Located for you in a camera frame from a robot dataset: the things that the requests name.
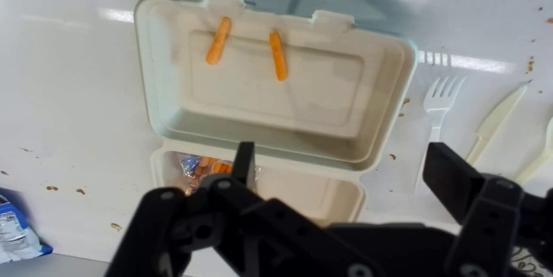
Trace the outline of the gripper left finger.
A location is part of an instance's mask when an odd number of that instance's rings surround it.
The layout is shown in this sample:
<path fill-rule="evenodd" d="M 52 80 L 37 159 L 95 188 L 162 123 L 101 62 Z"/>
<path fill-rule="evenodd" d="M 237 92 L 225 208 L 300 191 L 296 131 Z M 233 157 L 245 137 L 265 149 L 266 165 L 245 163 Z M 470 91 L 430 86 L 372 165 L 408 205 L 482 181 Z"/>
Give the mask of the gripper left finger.
<path fill-rule="evenodd" d="M 241 142 L 232 172 L 204 178 L 194 194 L 144 194 L 105 277 L 180 277 L 205 248 L 240 277 L 381 277 L 378 264 L 337 235 L 253 192 L 254 165 L 254 143 Z"/>

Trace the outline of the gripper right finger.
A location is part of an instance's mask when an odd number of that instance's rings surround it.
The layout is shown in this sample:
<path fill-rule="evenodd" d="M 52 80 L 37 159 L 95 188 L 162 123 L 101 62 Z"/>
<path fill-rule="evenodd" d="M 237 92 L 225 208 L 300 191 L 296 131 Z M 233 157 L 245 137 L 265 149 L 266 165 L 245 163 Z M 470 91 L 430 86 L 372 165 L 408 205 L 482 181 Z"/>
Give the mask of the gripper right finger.
<path fill-rule="evenodd" d="M 423 182 L 460 225 L 445 260 L 448 277 L 524 277 L 512 265 L 516 247 L 553 274 L 553 188 L 529 194 L 478 172 L 441 142 L 427 146 Z"/>

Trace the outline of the plastic bag of carrots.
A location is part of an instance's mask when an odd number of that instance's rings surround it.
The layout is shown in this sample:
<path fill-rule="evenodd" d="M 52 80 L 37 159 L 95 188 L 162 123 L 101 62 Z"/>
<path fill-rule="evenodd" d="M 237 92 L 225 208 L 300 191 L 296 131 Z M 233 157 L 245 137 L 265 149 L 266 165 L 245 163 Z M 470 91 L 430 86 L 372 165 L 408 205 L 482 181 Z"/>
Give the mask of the plastic bag of carrots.
<path fill-rule="evenodd" d="M 245 173 L 233 174 L 236 165 L 233 161 L 190 153 L 177 153 L 176 160 L 181 171 L 172 181 L 172 187 L 178 187 L 186 196 L 195 194 L 207 183 L 213 186 L 229 186 L 230 182 L 242 183 L 244 187 L 255 192 L 260 166 L 249 166 Z"/>

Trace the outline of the white plastic spoon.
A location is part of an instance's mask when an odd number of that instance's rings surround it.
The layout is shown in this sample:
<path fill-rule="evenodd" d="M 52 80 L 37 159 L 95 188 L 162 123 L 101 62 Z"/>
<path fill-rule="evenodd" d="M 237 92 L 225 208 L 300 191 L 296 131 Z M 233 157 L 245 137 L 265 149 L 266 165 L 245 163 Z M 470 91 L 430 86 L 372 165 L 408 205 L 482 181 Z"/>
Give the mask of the white plastic spoon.
<path fill-rule="evenodd" d="M 541 153 L 539 153 L 539 155 L 537 155 L 537 157 L 515 177 L 514 181 L 519 185 L 524 185 L 535 176 L 539 169 L 551 158 L 553 158 L 553 116 L 551 116 L 547 124 L 545 143 Z"/>

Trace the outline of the white plastic knife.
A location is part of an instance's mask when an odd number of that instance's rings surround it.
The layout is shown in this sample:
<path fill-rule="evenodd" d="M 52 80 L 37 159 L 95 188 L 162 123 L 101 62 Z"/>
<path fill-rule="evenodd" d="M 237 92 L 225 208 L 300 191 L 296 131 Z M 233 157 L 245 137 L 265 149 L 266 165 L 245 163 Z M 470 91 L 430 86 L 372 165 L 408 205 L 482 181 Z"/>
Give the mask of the white plastic knife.
<path fill-rule="evenodd" d="M 476 165 L 486 147 L 488 147 L 496 133 L 522 99 L 527 88 L 527 83 L 521 84 L 519 88 L 508 94 L 501 102 L 496 104 L 493 110 L 486 116 L 476 131 L 477 139 L 466 158 L 467 163 L 472 166 Z"/>

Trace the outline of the white plastic fork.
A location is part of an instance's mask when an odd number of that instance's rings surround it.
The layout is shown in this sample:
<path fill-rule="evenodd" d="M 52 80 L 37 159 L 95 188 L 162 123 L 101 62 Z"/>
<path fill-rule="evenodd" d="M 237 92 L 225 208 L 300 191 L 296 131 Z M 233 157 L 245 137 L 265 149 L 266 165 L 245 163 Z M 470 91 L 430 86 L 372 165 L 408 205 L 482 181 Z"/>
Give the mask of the white plastic fork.
<path fill-rule="evenodd" d="M 429 188 L 423 182 L 423 169 L 426 163 L 427 147 L 431 142 L 440 141 L 440 133 L 444 118 L 454 105 L 465 80 L 465 76 L 437 78 L 427 91 L 423 100 L 423 109 L 430 118 L 431 129 L 427 143 L 423 147 L 423 156 L 415 182 L 414 194 L 416 195 L 426 195 L 430 192 Z"/>

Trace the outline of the white clamshell food container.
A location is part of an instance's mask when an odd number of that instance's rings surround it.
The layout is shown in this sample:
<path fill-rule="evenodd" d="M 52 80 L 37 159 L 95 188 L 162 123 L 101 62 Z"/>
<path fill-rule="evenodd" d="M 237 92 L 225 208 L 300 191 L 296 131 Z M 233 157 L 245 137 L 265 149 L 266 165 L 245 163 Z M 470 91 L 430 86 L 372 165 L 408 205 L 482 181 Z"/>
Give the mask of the white clamshell food container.
<path fill-rule="evenodd" d="M 209 65 L 225 16 L 230 33 Z M 257 194 L 320 225 L 358 221 L 360 178 L 378 165 L 415 72 L 413 42 L 341 13 L 279 15 L 244 0 L 140 0 L 134 23 L 148 119 L 162 139 L 154 186 L 178 176 L 177 153 L 232 161 L 253 141 Z M 282 82 L 272 32 L 288 68 Z"/>

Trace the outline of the orange carrot stick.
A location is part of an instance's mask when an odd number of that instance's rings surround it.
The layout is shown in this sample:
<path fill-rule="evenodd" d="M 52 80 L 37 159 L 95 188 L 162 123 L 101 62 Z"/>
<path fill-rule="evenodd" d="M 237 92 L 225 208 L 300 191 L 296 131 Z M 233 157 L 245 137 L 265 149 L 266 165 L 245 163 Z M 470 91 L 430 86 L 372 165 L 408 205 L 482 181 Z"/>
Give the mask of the orange carrot stick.
<path fill-rule="evenodd" d="M 288 68 L 286 65 L 282 42 L 277 32 L 269 34 L 269 45 L 273 56 L 276 78 L 278 81 L 285 81 L 288 78 Z"/>
<path fill-rule="evenodd" d="M 213 42 L 206 54 L 206 63 L 209 65 L 217 64 L 222 56 L 223 49 L 227 36 L 230 33 L 231 19 L 229 17 L 222 17 L 219 28 L 217 29 Z"/>

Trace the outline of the blue and white snack packet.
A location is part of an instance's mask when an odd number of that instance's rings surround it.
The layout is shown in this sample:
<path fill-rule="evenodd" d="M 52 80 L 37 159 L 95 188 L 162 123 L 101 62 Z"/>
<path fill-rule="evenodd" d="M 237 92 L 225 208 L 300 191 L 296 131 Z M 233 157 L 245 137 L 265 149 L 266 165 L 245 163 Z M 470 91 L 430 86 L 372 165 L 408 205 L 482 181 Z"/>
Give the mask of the blue and white snack packet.
<path fill-rule="evenodd" d="M 52 254 L 16 206 L 0 195 L 0 264 Z"/>

